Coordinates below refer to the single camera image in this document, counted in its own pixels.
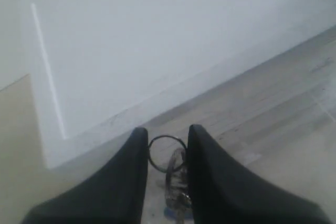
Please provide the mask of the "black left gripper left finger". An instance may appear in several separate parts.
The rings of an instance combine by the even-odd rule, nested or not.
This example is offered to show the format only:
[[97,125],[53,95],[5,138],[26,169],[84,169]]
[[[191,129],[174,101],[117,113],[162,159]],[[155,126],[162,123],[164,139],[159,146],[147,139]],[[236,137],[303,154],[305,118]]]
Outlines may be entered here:
[[135,128],[96,173],[32,208],[23,223],[140,223],[148,177],[148,131]]

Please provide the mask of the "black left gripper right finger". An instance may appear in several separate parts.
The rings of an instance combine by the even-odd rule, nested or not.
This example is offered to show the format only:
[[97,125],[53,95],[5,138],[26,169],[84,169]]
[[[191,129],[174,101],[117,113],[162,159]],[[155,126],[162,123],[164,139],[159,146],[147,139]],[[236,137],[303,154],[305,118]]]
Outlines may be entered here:
[[331,223],[319,205],[259,177],[197,124],[188,132],[187,180],[195,223]]

